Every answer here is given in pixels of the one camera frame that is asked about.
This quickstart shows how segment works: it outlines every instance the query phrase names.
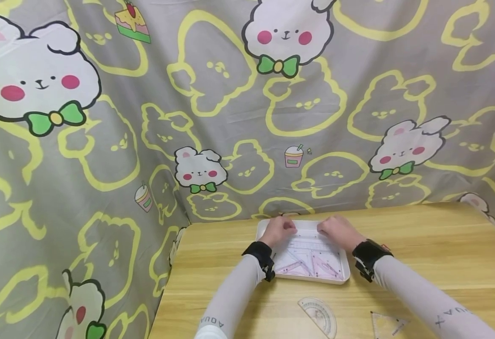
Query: ruler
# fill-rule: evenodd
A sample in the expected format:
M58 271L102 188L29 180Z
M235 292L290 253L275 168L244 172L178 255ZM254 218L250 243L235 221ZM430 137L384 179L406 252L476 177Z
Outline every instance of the ruler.
M409 324L408 320L372 313L373 338L374 339L394 339Z
M317 298L308 297L301 299L298 305L315 322L315 325L325 333L328 339L336 337L336 317L327 304Z

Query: transparent triangle ruler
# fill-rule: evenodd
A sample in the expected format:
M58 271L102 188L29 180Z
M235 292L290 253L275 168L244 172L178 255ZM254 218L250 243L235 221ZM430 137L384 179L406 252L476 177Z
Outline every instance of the transparent triangle ruler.
M372 313L373 338L374 339L395 339L398 333L409 324L409 320L404 320L390 315Z

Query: fist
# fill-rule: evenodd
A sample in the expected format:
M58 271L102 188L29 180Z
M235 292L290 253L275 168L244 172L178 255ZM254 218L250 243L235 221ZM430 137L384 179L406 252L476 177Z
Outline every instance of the fist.
M273 249L288 240L297 231L291 219L287 217L271 218L259 242L264 242Z
M361 235L346 218L339 214L327 218L317 225L316 229L347 253L352 253L359 243L366 241L366 237Z

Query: arm sleeve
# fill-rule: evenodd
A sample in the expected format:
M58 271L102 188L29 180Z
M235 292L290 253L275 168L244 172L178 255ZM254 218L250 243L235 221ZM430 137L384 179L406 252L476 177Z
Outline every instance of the arm sleeve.
M243 256L206 308L195 339L232 339L253 291L264 277L257 258Z
M495 339L495 331L467 308L392 256L377 260L375 281L393 292L441 339Z

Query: wooden table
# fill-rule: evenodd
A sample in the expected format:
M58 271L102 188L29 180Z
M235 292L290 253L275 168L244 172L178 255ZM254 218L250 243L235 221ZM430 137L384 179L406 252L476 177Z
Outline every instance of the wooden table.
M472 207L423 204L342 213L364 235L443 289L495 329L495 228ZM323 220L330 214L301 215ZM192 339L215 291L254 240L257 220L193 224L183 235L150 339ZM336 315L336 339L372 339L370 311L411 320L402 338L435 338L391 293L354 268L342 286L275 279L262 282L235 339L325 339L297 305L303 297L327 303Z

